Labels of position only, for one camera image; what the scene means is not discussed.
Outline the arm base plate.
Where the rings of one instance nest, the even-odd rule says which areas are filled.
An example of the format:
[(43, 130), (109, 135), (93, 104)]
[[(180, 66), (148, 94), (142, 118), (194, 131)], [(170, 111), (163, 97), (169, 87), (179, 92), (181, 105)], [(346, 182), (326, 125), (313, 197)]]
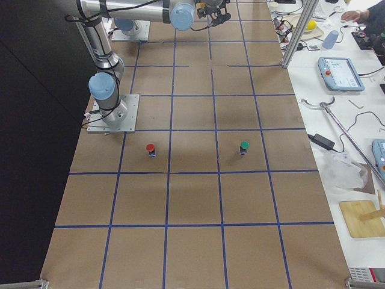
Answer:
[(114, 28), (112, 32), (112, 41), (113, 42), (146, 42), (148, 41), (150, 22), (144, 20), (137, 20), (141, 24), (141, 31), (133, 36), (123, 34), (118, 28)]
[(121, 95), (120, 105), (106, 118), (107, 111), (100, 114), (96, 101), (93, 103), (93, 110), (97, 113), (90, 115), (87, 132), (89, 133), (134, 133), (137, 121), (140, 95)]

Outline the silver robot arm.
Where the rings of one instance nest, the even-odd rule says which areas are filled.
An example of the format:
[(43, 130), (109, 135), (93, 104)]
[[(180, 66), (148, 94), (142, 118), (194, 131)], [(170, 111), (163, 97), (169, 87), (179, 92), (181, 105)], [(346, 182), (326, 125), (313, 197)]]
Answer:
[(141, 31), (141, 24), (137, 20), (115, 18), (114, 23), (116, 28), (129, 36), (136, 35)]
[(120, 94), (120, 81), (124, 73), (123, 60), (112, 50), (102, 20), (112, 18), (123, 24), (122, 30), (131, 31), (135, 21), (162, 22), (179, 31), (193, 25), (194, 18), (210, 17), (206, 28), (225, 23), (231, 18), (227, 1), (57, 1), (68, 22), (78, 23), (93, 57), (97, 72), (88, 87), (99, 106), (99, 119), (95, 124), (103, 130), (121, 131), (122, 123), (132, 111)]

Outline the person's hand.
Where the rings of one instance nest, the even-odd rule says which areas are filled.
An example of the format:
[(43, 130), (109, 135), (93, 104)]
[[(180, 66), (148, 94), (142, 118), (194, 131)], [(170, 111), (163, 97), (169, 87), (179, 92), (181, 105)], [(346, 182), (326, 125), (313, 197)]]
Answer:
[(341, 15), (341, 20), (344, 20), (346, 22), (353, 21), (356, 23), (364, 23), (369, 18), (370, 11), (369, 10), (351, 10), (344, 12)]

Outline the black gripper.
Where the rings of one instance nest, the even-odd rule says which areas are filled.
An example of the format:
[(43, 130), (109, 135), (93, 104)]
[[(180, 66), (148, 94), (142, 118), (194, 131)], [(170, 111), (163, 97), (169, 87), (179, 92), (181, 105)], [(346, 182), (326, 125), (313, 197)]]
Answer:
[(229, 3), (229, 0), (197, 1), (198, 18), (209, 16), (211, 21), (208, 26), (221, 25), (231, 19), (231, 14), (227, 11)]

